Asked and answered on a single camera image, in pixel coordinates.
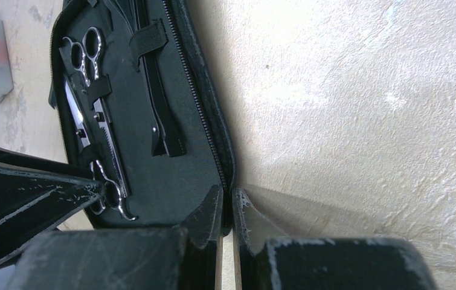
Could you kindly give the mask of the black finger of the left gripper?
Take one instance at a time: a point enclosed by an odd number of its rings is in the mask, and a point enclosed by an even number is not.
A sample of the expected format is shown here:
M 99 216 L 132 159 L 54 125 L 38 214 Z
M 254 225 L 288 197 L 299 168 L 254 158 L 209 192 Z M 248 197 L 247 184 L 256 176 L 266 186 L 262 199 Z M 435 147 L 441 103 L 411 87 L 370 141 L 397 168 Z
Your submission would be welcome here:
M 0 148 L 0 265 L 105 192 L 89 169 Z

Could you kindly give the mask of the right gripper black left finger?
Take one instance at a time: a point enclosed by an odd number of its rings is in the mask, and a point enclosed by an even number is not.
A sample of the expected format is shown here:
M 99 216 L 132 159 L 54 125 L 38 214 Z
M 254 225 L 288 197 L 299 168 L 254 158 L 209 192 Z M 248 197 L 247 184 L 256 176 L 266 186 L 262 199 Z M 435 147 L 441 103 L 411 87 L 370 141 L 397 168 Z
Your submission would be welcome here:
M 223 189 L 181 223 L 52 231 L 31 243 L 8 289 L 216 289 Z

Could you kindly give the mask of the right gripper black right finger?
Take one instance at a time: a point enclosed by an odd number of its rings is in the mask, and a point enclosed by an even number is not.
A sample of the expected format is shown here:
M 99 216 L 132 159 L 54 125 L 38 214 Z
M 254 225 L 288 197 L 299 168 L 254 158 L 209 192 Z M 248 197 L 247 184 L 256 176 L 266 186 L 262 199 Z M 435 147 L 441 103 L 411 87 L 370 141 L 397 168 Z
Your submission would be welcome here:
M 232 189 L 238 289 L 436 289 L 409 242 L 383 237 L 293 237 Z

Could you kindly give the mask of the silver scissors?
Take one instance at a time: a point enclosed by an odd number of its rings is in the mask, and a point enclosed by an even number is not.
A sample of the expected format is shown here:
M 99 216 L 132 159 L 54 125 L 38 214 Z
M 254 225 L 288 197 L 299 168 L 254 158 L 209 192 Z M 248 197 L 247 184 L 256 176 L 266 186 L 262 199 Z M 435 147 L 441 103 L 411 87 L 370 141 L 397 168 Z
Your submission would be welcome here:
M 91 130 L 87 124 L 85 114 L 83 113 L 81 105 L 79 104 L 78 98 L 71 89 L 70 81 L 67 78 L 64 78 L 63 85 L 66 94 L 66 100 L 74 120 L 75 136 L 77 138 L 77 143 L 81 149 L 80 154 L 85 160 L 86 164 L 89 166 L 92 174 L 92 179 L 94 181 L 102 182 L 106 187 L 106 193 L 95 203 L 95 205 L 91 206 L 91 211 L 96 215 L 100 215 L 107 208 L 112 208 L 114 210 L 117 210 L 126 220 L 134 221 L 138 219 L 137 216 L 129 213 L 127 209 L 126 197 L 121 191 L 121 186 L 116 180 L 108 177 L 108 174 L 102 163 L 98 144 L 93 143 L 89 138 L 91 135 Z
M 104 51 L 104 40 L 99 28 L 89 27 L 80 42 L 74 41 L 68 36 L 63 37 L 63 39 L 67 40 L 71 46 L 71 65 L 82 75 L 87 88 L 92 89 L 94 85 L 98 86 L 100 81 L 106 80 L 106 77 L 101 74 L 100 63 Z M 120 182 L 121 199 L 126 199 L 129 195 L 126 177 L 121 168 L 122 162 L 112 133 L 112 120 L 106 100 L 99 92 L 89 92 L 88 95 L 94 97 L 92 102 L 92 108 L 95 111 L 94 118 L 105 135 L 117 180 Z

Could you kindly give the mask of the black hair clip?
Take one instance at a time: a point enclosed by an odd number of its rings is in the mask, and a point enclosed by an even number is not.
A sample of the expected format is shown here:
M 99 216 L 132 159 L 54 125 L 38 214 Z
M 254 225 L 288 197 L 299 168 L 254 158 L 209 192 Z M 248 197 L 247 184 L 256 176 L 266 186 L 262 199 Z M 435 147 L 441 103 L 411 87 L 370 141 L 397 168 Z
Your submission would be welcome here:
M 138 58 L 138 67 L 144 70 L 152 108 L 152 156 L 167 154 L 173 158 L 187 153 L 182 135 L 167 104 L 165 90 L 156 61 L 156 50 L 167 43 L 167 35 L 160 19 L 151 20 L 144 1 L 134 1 L 136 31 L 130 47 Z

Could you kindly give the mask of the black zip tool case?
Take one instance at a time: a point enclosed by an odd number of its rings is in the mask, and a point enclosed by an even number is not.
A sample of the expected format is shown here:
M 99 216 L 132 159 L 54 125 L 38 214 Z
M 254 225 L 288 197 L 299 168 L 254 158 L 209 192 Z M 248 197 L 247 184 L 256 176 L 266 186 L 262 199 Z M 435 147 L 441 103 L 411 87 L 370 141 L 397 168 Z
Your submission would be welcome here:
M 96 215 L 91 206 L 86 215 L 100 228 L 142 228 L 174 226 L 181 223 L 204 200 L 210 188 L 223 189 L 220 230 L 232 226 L 230 207 L 236 164 L 230 133 L 216 88 L 196 34 L 187 1 L 144 1 L 151 20 L 160 19 L 167 43 L 156 50 L 156 61 L 167 104 L 182 135 L 187 151 L 183 156 L 152 156 L 153 114 L 144 70 L 130 47 L 134 35 L 134 1 L 65 1 L 50 40 L 53 85 L 51 105 L 57 109 L 66 157 L 73 165 L 89 169 L 75 136 L 74 120 L 66 100 L 64 78 L 70 81 L 98 144 L 108 177 L 117 180 L 112 157 L 102 130 L 94 118 L 94 97 L 104 96 L 112 133 L 121 158 L 129 192 L 126 220 L 112 208 Z M 101 30 L 104 51 L 101 74 L 106 80 L 89 89 L 82 75 L 71 65 L 71 46 L 63 37 L 80 42 L 89 27 Z

